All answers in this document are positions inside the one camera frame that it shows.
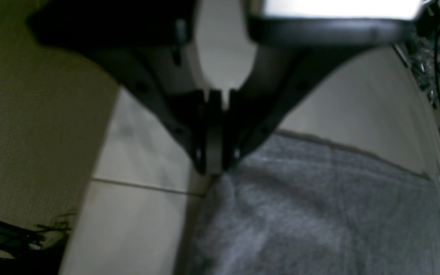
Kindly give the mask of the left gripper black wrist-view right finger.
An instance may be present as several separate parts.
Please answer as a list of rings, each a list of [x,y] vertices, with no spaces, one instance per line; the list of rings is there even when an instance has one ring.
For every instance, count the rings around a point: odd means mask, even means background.
[[[257,45],[252,70],[229,95],[224,120],[224,170],[253,153],[286,115],[352,58],[407,38],[412,20],[275,18],[248,15]]]

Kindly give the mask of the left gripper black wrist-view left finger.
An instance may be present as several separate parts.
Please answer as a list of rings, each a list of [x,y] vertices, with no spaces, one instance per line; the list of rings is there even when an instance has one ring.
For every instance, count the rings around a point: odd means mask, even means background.
[[[205,175],[215,162],[193,40],[196,7],[195,0],[50,0],[27,23],[42,45],[82,55],[125,87]]]

